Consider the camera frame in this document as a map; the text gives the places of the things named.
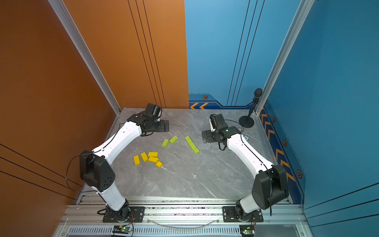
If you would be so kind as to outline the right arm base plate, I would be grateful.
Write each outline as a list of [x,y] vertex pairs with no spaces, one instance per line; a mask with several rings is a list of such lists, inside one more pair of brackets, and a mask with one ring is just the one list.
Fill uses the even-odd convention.
[[246,213],[239,206],[223,206],[222,214],[224,222],[263,222],[263,214],[260,209]]

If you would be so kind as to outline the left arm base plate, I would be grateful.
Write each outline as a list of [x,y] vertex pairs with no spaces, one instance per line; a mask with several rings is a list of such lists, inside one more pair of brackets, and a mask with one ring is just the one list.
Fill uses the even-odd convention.
[[106,208],[103,217],[103,223],[123,223],[132,221],[134,223],[142,223],[145,215],[145,207],[143,206],[128,206],[122,207],[119,211],[114,211],[110,208]]

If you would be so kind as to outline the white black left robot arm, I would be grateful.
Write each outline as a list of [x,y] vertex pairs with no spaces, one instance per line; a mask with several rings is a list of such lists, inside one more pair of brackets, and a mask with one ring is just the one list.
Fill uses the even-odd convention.
[[115,184],[111,165],[134,139],[155,132],[169,132],[169,121],[146,113],[133,114],[107,141],[79,156],[81,180],[100,195],[106,203],[106,212],[117,222],[126,221],[131,211]]

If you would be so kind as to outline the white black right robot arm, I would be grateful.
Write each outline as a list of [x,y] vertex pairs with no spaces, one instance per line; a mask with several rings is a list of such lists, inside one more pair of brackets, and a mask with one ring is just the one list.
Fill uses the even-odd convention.
[[223,144],[233,151],[247,166],[254,178],[252,191],[238,200],[235,206],[236,217],[241,222],[259,218],[259,210],[266,210],[289,197],[286,170],[274,165],[259,154],[234,126],[222,130],[202,132],[204,143]]

